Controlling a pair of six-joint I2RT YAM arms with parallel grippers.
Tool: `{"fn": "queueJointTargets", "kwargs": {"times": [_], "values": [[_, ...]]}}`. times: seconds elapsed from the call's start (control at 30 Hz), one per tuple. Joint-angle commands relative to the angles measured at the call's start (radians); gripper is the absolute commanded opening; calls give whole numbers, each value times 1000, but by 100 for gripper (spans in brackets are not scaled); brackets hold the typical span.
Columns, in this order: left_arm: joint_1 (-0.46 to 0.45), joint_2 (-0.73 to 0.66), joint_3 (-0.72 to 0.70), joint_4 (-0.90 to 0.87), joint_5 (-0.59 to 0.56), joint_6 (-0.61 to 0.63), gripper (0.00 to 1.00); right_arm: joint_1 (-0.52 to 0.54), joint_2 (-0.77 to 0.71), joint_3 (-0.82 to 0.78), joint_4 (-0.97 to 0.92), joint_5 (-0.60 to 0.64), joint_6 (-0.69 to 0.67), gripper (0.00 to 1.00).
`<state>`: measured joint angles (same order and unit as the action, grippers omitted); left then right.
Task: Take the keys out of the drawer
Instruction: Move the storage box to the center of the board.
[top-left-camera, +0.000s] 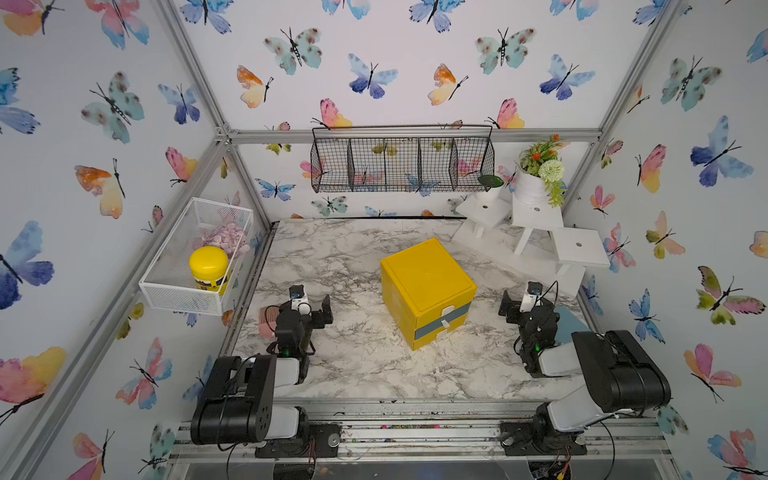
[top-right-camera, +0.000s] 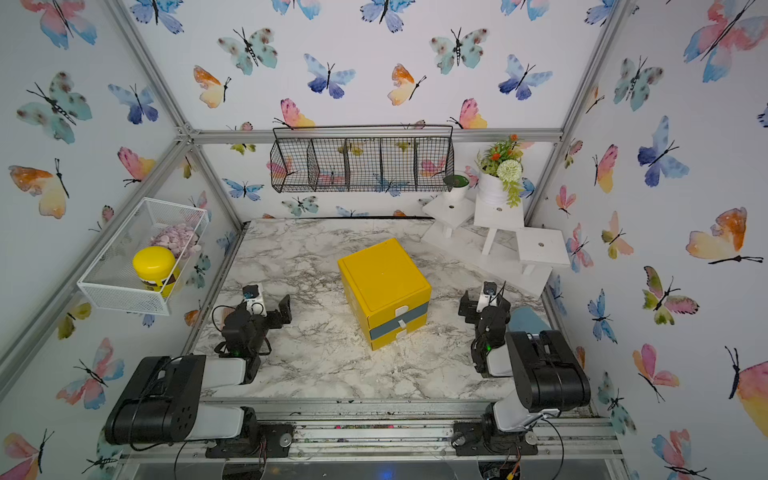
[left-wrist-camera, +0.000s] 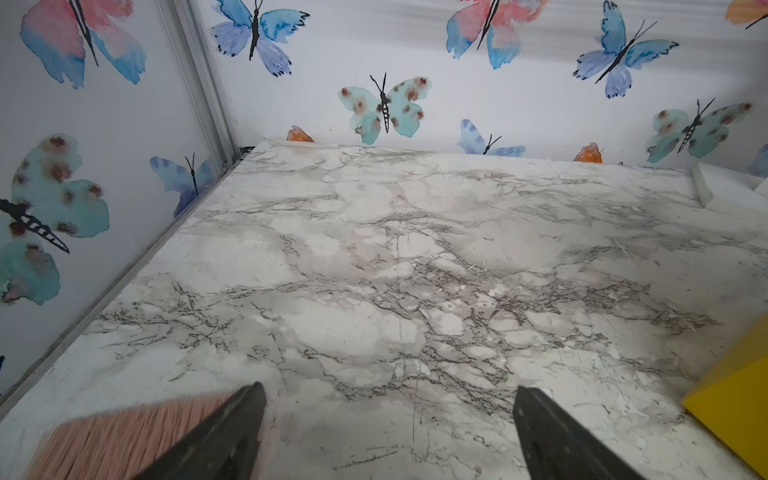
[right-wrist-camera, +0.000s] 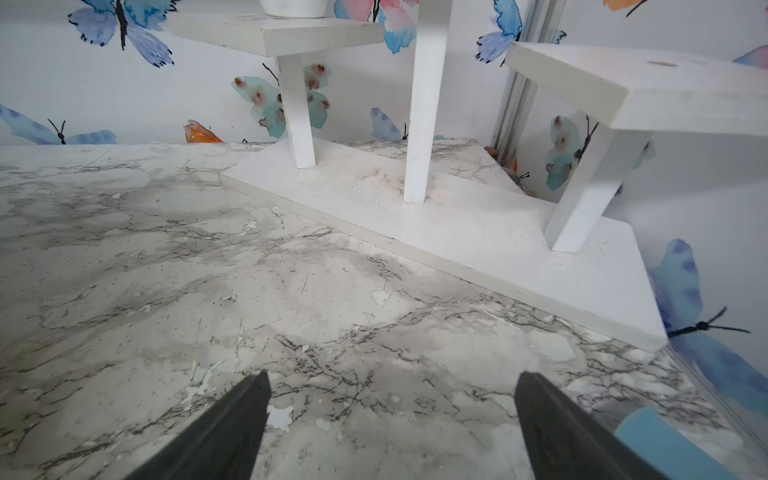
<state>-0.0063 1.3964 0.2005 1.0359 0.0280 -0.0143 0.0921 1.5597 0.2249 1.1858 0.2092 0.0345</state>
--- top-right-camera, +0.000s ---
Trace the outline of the yellow plastic drawer cabinet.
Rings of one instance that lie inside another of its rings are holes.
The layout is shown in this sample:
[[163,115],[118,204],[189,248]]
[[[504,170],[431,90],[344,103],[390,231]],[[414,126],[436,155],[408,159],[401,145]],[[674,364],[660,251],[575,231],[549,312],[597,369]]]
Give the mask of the yellow plastic drawer cabinet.
[[375,341],[369,331],[431,301],[432,287],[398,240],[392,238],[338,261],[345,296],[371,350],[424,327],[428,313]]

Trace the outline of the teal drawer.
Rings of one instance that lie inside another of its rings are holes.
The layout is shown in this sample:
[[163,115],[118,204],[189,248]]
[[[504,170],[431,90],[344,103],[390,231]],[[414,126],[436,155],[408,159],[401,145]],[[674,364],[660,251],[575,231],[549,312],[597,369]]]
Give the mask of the teal drawer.
[[409,323],[418,320],[428,313],[429,303],[426,302],[412,310],[408,310],[401,315],[394,317],[393,319],[385,322],[377,327],[371,328],[369,331],[370,340],[375,341],[378,338],[389,334],[390,332],[401,330],[405,328]]

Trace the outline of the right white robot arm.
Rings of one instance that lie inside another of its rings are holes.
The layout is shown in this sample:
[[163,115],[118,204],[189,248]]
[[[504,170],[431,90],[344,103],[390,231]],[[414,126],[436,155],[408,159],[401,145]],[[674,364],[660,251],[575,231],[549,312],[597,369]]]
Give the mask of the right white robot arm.
[[494,286],[487,284],[476,300],[464,293],[458,315],[474,327],[470,357],[476,372],[510,378],[514,389],[490,403],[478,421],[456,422],[451,446],[459,456],[535,455],[533,428],[587,406],[591,389],[563,334],[514,322],[520,311]]

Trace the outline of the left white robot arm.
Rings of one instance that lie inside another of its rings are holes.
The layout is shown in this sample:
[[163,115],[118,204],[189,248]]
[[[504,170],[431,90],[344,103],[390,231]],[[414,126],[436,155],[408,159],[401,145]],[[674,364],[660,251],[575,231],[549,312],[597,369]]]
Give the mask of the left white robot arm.
[[144,358],[102,429],[110,445],[145,451],[164,444],[208,441],[209,458],[284,457],[292,439],[286,426],[262,427],[246,406],[203,402],[206,390],[252,383],[272,352],[267,334],[292,321],[291,298],[272,311],[246,296],[226,317],[222,343],[212,356]]

